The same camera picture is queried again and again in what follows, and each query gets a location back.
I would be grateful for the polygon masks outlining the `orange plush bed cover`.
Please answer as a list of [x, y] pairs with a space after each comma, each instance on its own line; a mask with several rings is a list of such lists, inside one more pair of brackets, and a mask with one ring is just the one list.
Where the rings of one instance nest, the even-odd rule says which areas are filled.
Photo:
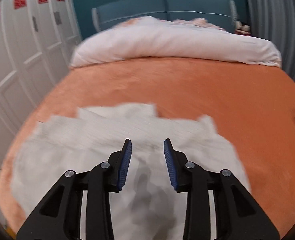
[[295, 224], [295, 82], [277, 67], [145, 58], [74, 68], [30, 114], [0, 171], [0, 209], [13, 231], [25, 220], [10, 192], [13, 160], [36, 123], [124, 102], [155, 103], [164, 118], [213, 117], [280, 235]]

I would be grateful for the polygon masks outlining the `plush toy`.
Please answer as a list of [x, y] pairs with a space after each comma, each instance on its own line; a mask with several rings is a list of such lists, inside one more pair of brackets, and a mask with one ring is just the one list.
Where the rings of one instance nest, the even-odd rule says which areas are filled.
[[250, 36], [250, 26], [243, 24], [240, 21], [235, 22], [235, 33], [239, 35], [244, 35], [244, 36]]

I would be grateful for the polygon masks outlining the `white wardrobe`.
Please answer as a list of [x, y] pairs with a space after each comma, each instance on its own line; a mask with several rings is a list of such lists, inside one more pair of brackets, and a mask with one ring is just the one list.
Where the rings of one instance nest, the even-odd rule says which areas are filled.
[[0, 0], [0, 166], [80, 41], [73, 0]]

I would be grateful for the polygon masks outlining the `pale pink duvet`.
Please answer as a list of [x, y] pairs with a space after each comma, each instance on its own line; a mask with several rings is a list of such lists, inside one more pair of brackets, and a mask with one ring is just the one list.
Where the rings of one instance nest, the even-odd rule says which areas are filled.
[[101, 31], [80, 43], [71, 67], [141, 57], [187, 57], [281, 67], [281, 53], [269, 40], [232, 34], [204, 18], [166, 21], [144, 16]]

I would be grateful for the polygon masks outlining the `blue upholstered headboard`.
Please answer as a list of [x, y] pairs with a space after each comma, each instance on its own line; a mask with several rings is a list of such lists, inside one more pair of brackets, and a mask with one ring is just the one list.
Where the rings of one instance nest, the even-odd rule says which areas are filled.
[[168, 21], [204, 18], [234, 33], [237, 10], [233, 0], [119, 0], [92, 9], [97, 32], [142, 16]]

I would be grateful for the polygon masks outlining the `grey curtain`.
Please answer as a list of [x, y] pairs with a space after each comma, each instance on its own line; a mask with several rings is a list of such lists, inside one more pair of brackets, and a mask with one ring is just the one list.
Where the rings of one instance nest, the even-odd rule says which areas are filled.
[[295, 0], [247, 0], [252, 35], [270, 40], [295, 81]]

